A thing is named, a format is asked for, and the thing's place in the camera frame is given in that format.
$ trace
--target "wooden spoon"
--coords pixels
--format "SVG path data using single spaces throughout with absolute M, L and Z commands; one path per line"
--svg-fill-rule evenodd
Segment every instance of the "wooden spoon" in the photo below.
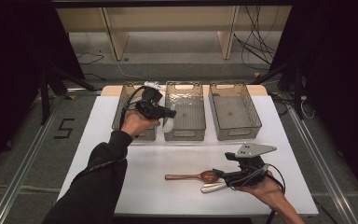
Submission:
M 219 177 L 217 177 L 214 171 L 212 170 L 204 171 L 199 175 L 165 175 L 166 180 L 188 179 L 188 178 L 198 178 L 205 183 L 213 183 L 219 179 Z

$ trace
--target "gray floor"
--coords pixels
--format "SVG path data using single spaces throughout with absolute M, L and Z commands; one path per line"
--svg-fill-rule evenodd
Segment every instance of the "gray floor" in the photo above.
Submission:
M 240 38 L 248 34 L 239 33 Z M 70 34 L 74 49 L 78 55 L 84 52 L 102 54 L 103 58 L 95 63 L 83 64 L 85 74 L 94 74 L 105 78 L 101 80 L 94 75 L 86 75 L 88 83 L 97 87 L 119 84 L 129 80 L 139 80 L 136 77 L 150 80 L 201 80 L 205 83 L 216 80 L 240 79 L 250 82 L 255 79 L 255 73 L 266 73 L 265 70 L 252 69 L 245 66 L 241 59 L 241 46 L 234 42 L 229 60 L 223 60 L 215 33 L 134 33 L 126 47 L 123 60 L 117 64 L 113 61 L 110 48 L 104 34 Z M 280 38 L 279 32 L 268 36 L 268 45 L 276 48 Z M 89 63 L 99 56 L 84 55 L 79 58 L 81 63 Z M 268 68 L 267 64 L 247 52 L 243 53 L 244 61 L 251 66 Z M 274 77 L 265 83 L 268 91 L 276 91 L 277 80 Z M 71 82 L 65 82 L 68 88 L 76 88 Z M 5 218 L 5 223 L 40 223 L 43 216 L 57 199 L 66 172 L 72 162 L 77 145 L 88 121 L 93 102 L 97 93 L 90 94 L 76 91 L 68 93 L 57 109 L 57 113 L 48 129 L 41 148 L 32 164 L 28 175 L 22 183 L 20 193 L 15 198 Z M 51 94 L 51 102 L 56 101 Z M 279 113 L 284 111 L 280 103 L 276 103 Z M 63 119 L 68 120 L 62 127 L 71 128 L 69 138 L 67 131 L 59 131 Z M 35 99 L 34 106 L 23 121 L 12 139 L 12 149 L 3 151 L 0 155 L 0 199 L 6 187 L 15 176 L 21 162 L 27 155 L 30 145 L 40 129 L 41 102 Z M 292 115 L 281 116 L 283 128 L 295 152 L 296 159 L 306 179 L 312 196 L 338 223 L 344 223 L 334 200 L 329 193 L 307 147 L 298 132 Z M 304 119 L 313 140 L 328 161 L 331 173 L 348 201 L 353 213 L 358 219 L 358 182 L 353 176 L 345 159 L 336 153 L 337 147 L 317 116 Z M 306 223 L 333 223 L 325 211 L 317 217 L 304 217 Z M 252 217 L 253 223 L 265 223 L 265 217 Z M 276 217 L 273 223 L 282 223 Z

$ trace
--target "white tabletop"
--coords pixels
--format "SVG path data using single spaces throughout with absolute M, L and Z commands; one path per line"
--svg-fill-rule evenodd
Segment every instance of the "white tabletop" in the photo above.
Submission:
M 236 161 L 226 160 L 225 152 L 237 152 L 243 141 L 217 140 L 209 100 L 204 97 L 207 123 L 204 141 L 166 142 L 161 127 L 158 127 L 156 141 L 134 142 L 129 146 L 129 167 L 116 214 L 189 217 L 269 214 L 270 209 L 250 194 L 232 189 L 204 194 L 200 192 L 203 183 L 199 180 L 164 179 L 165 175 L 195 175 L 212 168 L 225 172 L 240 170 Z M 276 151 L 262 155 L 263 161 L 281 171 L 286 183 L 286 197 L 297 212 L 301 216 L 316 216 L 317 208 L 271 98 L 252 96 L 252 99 L 263 126 L 256 139 L 246 141 L 277 147 Z M 59 198 L 68 190 L 77 173 L 87 166 L 94 147 L 109 140 L 117 104 L 116 96 L 97 97 Z M 270 170 L 281 180 L 273 168 Z

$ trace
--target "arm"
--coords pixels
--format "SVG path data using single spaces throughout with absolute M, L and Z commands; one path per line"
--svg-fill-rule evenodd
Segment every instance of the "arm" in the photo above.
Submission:
M 109 143 L 101 143 L 89 156 L 88 167 L 123 157 L 134 136 L 158 120 L 145 119 L 128 111 L 121 131 L 111 133 Z M 51 208 L 43 223 L 110 223 L 127 170 L 127 161 L 80 177 Z
M 268 205 L 271 210 L 276 211 L 285 223 L 304 223 L 296 209 L 287 201 L 281 189 L 271 179 L 266 177 L 263 182 L 255 186 L 236 187 L 236 189 L 253 194 L 262 203 Z

